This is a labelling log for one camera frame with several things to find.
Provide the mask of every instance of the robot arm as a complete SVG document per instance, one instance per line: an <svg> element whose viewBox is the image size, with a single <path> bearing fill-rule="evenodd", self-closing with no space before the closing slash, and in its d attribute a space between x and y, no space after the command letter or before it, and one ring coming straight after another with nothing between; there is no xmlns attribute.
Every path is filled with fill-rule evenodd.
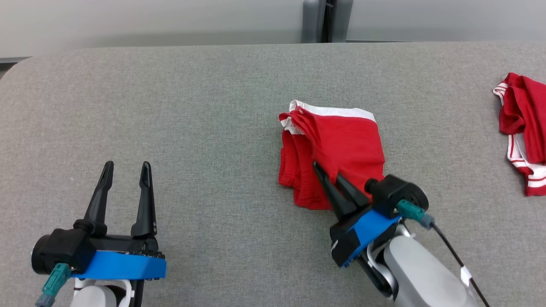
<svg viewBox="0 0 546 307"><path fill-rule="evenodd" d="M425 213L429 203L419 187L392 175L382 181L370 179L365 185L373 197L370 202L341 174L334 185L318 163L313 166L338 219L330 227L330 237L332 258L339 267L357 261L397 307L478 306L468 284L415 241L403 222L410 218L438 230L434 218Z"/></svg>
<svg viewBox="0 0 546 307"><path fill-rule="evenodd" d="M105 164L83 219L73 229L55 229L41 237L32 251L32 269L50 274L36 306L50 307L69 278L75 279L71 306L140 307L145 280L165 278L167 263L159 251L152 170L144 162L140 203L130 235L108 235L104 223L114 163ZM124 288L96 286L97 280L118 280Z"/></svg>

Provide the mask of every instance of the gray table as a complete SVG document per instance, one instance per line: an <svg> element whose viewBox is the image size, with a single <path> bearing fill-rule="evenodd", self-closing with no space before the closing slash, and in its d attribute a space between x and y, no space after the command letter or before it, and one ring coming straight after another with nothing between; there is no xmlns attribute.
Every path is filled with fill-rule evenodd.
<svg viewBox="0 0 546 307"><path fill-rule="evenodd" d="M546 82L544 43L121 48L30 58L0 81L0 302L32 306L35 241L83 216L116 163L109 233L129 233L151 162L168 277L147 306L383 306L363 271L330 258L331 212L277 184L292 99L358 107L379 124L385 172L421 186L492 306L544 306L546 198L506 159L491 90ZM435 233L417 238L457 265ZM70 286L58 297L68 306Z"/></svg>

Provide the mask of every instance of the folded red shorts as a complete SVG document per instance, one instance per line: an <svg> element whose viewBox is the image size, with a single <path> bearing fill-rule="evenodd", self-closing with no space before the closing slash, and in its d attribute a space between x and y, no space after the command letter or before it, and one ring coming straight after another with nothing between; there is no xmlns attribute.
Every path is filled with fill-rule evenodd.
<svg viewBox="0 0 546 307"><path fill-rule="evenodd" d="M546 195L546 85L509 73L493 93L500 97L500 131L508 160L525 176L527 196Z"/></svg>
<svg viewBox="0 0 546 307"><path fill-rule="evenodd" d="M294 100L279 120L284 129L278 181L294 189L296 205L331 209L313 161L324 168L332 182L341 173L361 191L369 178L383 178L385 158L372 113L357 108L314 107Z"/></svg>

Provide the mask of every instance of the cable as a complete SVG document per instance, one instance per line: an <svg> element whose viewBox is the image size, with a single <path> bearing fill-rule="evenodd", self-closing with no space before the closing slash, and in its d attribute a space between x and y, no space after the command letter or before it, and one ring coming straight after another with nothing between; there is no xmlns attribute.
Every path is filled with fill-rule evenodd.
<svg viewBox="0 0 546 307"><path fill-rule="evenodd" d="M407 218L402 217L402 218L400 219L400 223L401 223L402 225L404 225L404 227L406 227L406 229L408 229L408 227L406 226L406 219L407 219Z"/></svg>
<svg viewBox="0 0 546 307"><path fill-rule="evenodd" d="M48 280L41 288L42 295L34 304L36 307L51 307L55 303L55 297L59 290L70 279L72 271L66 263L57 263L49 274Z"/></svg>
<svg viewBox="0 0 546 307"><path fill-rule="evenodd" d="M464 263L461 261L461 258L459 258L459 255L457 255L457 253L455 252L455 250L453 249L453 247L451 246L451 244L449 243L449 241L447 240L446 236L442 233L442 231L438 228L438 226L436 226L436 224L434 223L431 223L430 224L432 226L432 228L438 233L438 235L440 236L440 238L442 238L442 241L444 241L444 243L447 245L447 248L449 248L449 251L451 252L451 254L453 255L453 257L455 257L455 260L457 260L457 263L461 266L461 268L463 268L465 265ZM487 300L485 299L485 297L483 296L482 292L480 291L480 289L478 288L478 285L476 285L476 282L474 281L474 278L473 277L470 277L470 283L472 284L472 286L474 287L474 289L476 290L476 293L478 294L478 296L480 297L480 299L482 300L483 304L485 305L485 307L490 307L489 306L489 303L487 302Z"/></svg>

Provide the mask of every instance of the teal connector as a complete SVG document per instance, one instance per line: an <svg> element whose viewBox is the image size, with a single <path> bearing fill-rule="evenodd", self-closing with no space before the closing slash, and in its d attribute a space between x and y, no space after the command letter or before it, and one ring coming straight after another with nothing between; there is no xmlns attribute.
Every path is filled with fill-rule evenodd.
<svg viewBox="0 0 546 307"><path fill-rule="evenodd" d="M48 280L45 282L44 287L41 291L45 295L55 297L59 290L66 284L67 280L70 279L71 275L70 267L66 263L57 263L51 274L49 274Z"/></svg>
<svg viewBox="0 0 546 307"><path fill-rule="evenodd" d="M52 296L48 296L46 294L42 294L40 298L34 303L34 306L36 307L51 307L53 306L53 303L55 302L55 298Z"/></svg>
<svg viewBox="0 0 546 307"><path fill-rule="evenodd" d="M405 199L399 201L396 208L401 216L418 221L426 229L430 229L434 223L434 217L427 214L423 208L418 207Z"/></svg>

